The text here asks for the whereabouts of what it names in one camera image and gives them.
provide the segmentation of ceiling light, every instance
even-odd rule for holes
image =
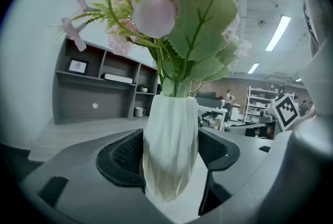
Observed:
[[[248,72],[248,74],[251,74],[252,72],[254,72],[254,70],[259,66],[259,63],[255,63],[252,68],[250,69],[250,71]]]
[[[277,27],[275,34],[271,42],[266,47],[266,51],[272,51],[273,48],[276,46],[277,42],[279,42],[280,38],[282,37],[283,33],[285,32],[291,18],[282,16],[279,26]]]

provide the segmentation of framed picture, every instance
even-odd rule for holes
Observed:
[[[67,65],[67,71],[85,75],[88,68],[88,61],[71,58]]]

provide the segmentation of wall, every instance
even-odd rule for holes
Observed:
[[[218,81],[204,83],[200,88],[200,92],[216,92],[217,97],[223,96],[225,99],[227,90],[231,89],[232,94],[236,98],[234,103],[240,104],[240,113],[243,114],[246,99],[246,88],[251,86],[252,88],[262,88],[268,90],[270,85],[271,83],[264,81],[223,78]],[[192,90],[194,90],[197,86],[198,83],[193,83]],[[286,86],[286,92],[289,94],[294,92],[296,96],[300,97],[300,103],[305,99],[309,106],[311,97],[305,89]]]
[[[0,31],[1,143],[30,149],[52,118],[54,68],[64,35],[57,38],[48,25],[73,17],[77,9],[75,0],[13,0]],[[104,26],[95,22],[81,36],[107,47],[103,31]],[[141,47],[129,56],[152,64]]]

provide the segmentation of white cup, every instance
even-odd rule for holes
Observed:
[[[136,107],[134,110],[134,116],[136,116],[136,117],[142,117],[145,114],[146,114],[146,110],[144,110],[143,108]]]

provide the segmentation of office desk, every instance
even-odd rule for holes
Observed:
[[[221,123],[223,125],[220,125],[220,129],[219,130],[223,129],[223,127],[224,127],[224,120],[225,120],[225,114],[228,112],[227,109],[214,109],[214,108],[204,107],[204,106],[198,105],[198,110],[204,110],[204,111],[207,111],[207,112],[214,111],[214,112],[222,113],[222,121],[221,121]]]

